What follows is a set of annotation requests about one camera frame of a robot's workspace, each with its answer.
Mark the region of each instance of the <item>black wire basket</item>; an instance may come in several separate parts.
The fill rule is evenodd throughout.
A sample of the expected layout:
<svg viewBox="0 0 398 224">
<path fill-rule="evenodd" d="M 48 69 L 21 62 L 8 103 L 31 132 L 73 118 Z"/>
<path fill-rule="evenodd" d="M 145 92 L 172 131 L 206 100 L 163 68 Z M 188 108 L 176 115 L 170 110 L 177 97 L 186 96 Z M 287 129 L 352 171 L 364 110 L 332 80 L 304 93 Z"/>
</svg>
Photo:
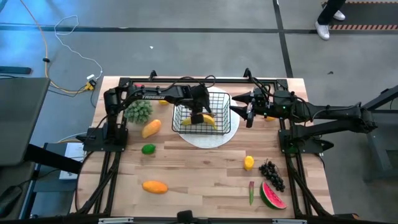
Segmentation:
<svg viewBox="0 0 398 224">
<path fill-rule="evenodd" d="M 215 128 L 206 123 L 182 125 L 182 121 L 191 117 L 191 110 L 174 105 L 172 130 L 180 134 L 209 134 L 222 135 L 231 131 L 231 110 L 229 104 L 231 98 L 228 93 L 209 93 L 210 109 L 215 121 Z"/>
</svg>

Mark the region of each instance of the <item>white cable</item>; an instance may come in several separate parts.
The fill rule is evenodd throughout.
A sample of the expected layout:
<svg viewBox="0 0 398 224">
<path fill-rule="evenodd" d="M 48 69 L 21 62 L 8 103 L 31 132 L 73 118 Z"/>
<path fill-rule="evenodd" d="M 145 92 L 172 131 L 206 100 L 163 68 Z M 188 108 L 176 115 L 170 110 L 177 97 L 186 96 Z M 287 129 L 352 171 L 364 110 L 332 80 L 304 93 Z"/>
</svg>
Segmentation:
<svg viewBox="0 0 398 224">
<path fill-rule="evenodd" d="M 81 134 L 87 134 L 87 133 L 78 133 L 78 134 L 72 134 L 71 136 L 65 137 L 65 138 L 63 138 L 63 139 L 59 140 L 58 142 L 60 142 L 60 141 L 63 141 L 63 140 L 66 140 L 66 139 L 68 139 L 68 138 L 75 137 L 75 136 L 77 136 L 77 135 L 81 135 Z"/>
<path fill-rule="evenodd" d="M 65 19 L 69 19 L 69 18 L 72 18 L 72 17 L 76 17 L 76 25 L 73 27 L 72 31 L 70 31 L 70 32 L 68 32 L 68 33 L 65 33 L 65 34 L 59 34 L 59 33 L 57 33 L 57 26 L 58 26 L 62 21 L 64 21 Z M 76 28 L 78 25 L 79 25 L 79 17 L 78 17 L 77 15 L 64 17 L 63 19 L 61 19 L 61 20 L 54 26 L 54 33 L 55 33 L 55 36 L 56 36 L 56 38 L 61 42 L 61 44 L 62 44 L 63 46 L 66 46 L 67 48 L 69 48 L 69 50 L 70 50 L 71 52 L 73 52 L 73 53 L 75 53 L 75 54 L 78 54 L 78 55 L 79 55 L 81 58 L 83 58 L 83 59 L 91 60 L 91 61 L 95 62 L 95 63 L 99 66 L 99 68 L 101 69 L 101 71 L 99 72 L 98 77 L 96 77 L 96 79 L 99 79 L 99 78 L 102 76 L 102 72 L 103 72 L 102 66 L 99 65 L 99 63 L 98 63 L 96 60 L 94 60 L 94 59 L 92 59 L 92 58 L 83 57 L 79 52 L 72 50 L 68 45 L 64 44 L 64 43 L 62 42 L 62 40 L 59 38 L 59 36 L 58 36 L 58 35 L 69 35 L 69 34 L 71 34 L 71 33 L 75 30 L 75 28 Z"/>
</svg>

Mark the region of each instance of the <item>gray floor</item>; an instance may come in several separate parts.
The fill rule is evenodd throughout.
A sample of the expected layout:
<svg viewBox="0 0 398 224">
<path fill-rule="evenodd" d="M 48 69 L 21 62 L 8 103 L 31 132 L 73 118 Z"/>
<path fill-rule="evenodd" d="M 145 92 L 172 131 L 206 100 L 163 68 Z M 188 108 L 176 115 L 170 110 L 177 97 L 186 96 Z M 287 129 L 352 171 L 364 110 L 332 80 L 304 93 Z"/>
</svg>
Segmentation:
<svg viewBox="0 0 398 224">
<path fill-rule="evenodd" d="M 276 28 L 272 0 L 25 1 L 39 22 L 50 26 L 77 14 L 81 26 L 93 27 Z M 312 29 L 320 2 L 279 0 L 284 28 Z M 74 22 L 71 19 L 64 25 Z M 32 24 L 32 20 L 18 0 L 8 0 L 0 23 Z M 53 32 L 45 36 L 52 60 L 49 74 L 59 85 L 79 89 L 85 77 L 99 73 L 93 62 L 62 47 Z M 62 39 L 96 59 L 104 75 L 147 75 L 155 69 L 159 75 L 240 77 L 249 67 L 257 77 L 286 76 L 277 34 L 76 32 Z M 398 84 L 396 35 L 333 35 L 325 42 L 316 35 L 289 34 L 286 41 L 293 75 L 304 78 L 314 104 L 365 103 Z M 0 31 L 1 65 L 32 67 L 32 77 L 43 77 L 43 57 L 37 31 Z M 94 113 L 89 100 L 89 93 L 75 98 L 48 93 L 32 143 L 42 145 L 86 131 Z M 324 138 L 335 143 L 324 158 L 335 212 L 397 222 L 398 183 L 365 184 L 362 180 L 373 163 L 365 136 L 339 133 Z M 64 195 L 39 198 L 43 199 L 34 213 L 54 215 L 67 210 L 58 207 L 68 202 Z M 54 198 L 57 209 L 46 210 L 42 201 L 48 198 Z"/>
</svg>

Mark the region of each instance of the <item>grapes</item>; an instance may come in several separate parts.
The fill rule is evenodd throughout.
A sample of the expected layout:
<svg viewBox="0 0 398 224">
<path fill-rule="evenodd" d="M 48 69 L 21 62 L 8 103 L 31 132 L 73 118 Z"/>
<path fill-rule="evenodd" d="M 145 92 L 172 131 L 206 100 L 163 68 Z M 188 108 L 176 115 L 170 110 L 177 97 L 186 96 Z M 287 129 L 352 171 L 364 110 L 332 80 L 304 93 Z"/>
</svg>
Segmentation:
<svg viewBox="0 0 398 224">
<path fill-rule="evenodd" d="M 276 190 L 284 192 L 285 185 L 284 180 L 277 173 L 277 166 L 271 161 L 266 161 L 263 165 L 259 167 L 260 173 L 266 177 L 267 180 L 270 180 L 272 185 Z"/>
</svg>

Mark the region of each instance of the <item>person's leg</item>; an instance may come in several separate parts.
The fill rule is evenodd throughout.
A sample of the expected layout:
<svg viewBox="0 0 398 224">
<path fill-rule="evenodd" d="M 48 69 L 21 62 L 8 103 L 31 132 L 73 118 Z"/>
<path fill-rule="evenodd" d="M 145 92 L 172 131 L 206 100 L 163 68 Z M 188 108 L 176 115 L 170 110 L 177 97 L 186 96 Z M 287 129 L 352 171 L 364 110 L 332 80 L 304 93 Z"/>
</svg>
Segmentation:
<svg viewBox="0 0 398 224">
<path fill-rule="evenodd" d="M 329 0 L 326 7 L 323 9 L 318 17 L 318 23 L 320 25 L 328 25 L 332 20 L 333 16 L 343 6 L 346 0 Z"/>
<path fill-rule="evenodd" d="M 318 35 L 323 40 L 328 40 L 330 38 L 328 25 L 333 19 L 333 16 L 339 20 L 343 20 L 345 18 L 344 15 L 339 11 L 345 1 L 346 0 L 329 0 L 326 4 L 326 7 L 319 15 L 318 20 L 315 23 L 315 27 L 317 28 Z"/>
</svg>

